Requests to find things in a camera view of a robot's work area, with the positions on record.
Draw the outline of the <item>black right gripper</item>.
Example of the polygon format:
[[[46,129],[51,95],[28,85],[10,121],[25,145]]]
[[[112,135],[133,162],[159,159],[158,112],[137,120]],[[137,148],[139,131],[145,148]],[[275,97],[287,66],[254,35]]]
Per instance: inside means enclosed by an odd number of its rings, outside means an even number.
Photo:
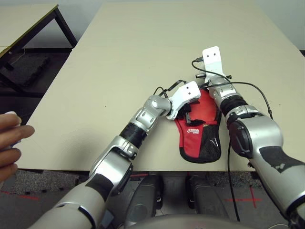
[[[205,73],[196,74],[195,77],[196,77],[196,78],[205,78],[205,77],[206,77],[206,74],[205,74]],[[225,76],[225,78],[231,79],[232,76],[231,76],[231,75],[227,75],[227,76]]]

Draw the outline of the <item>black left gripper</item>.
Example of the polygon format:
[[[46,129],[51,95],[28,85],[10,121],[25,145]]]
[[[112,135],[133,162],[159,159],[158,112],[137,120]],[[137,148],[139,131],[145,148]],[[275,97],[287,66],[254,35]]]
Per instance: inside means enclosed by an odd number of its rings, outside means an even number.
[[[195,104],[199,104],[199,103],[200,103],[200,101],[196,100],[196,101],[189,102],[188,104],[185,104],[183,106],[183,114],[185,117],[186,124],[188,126],[199,126],[199,125],[203,124],[203,120],[200,120],[200,119],[191,120],[191,118],[190,118],[190,112],[192,111],[190,105],[195,105]]]

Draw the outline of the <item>bystander bare hand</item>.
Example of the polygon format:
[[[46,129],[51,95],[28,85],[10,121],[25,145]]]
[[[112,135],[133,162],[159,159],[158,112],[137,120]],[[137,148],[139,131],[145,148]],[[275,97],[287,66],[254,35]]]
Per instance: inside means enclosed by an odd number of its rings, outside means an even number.
[[[21,151],[14,147],[22,139],[35,132],[30,125],[22,125],[22,119],[15,112],[0,115],[0,182],[3,183],[13,175],[21,157]]]

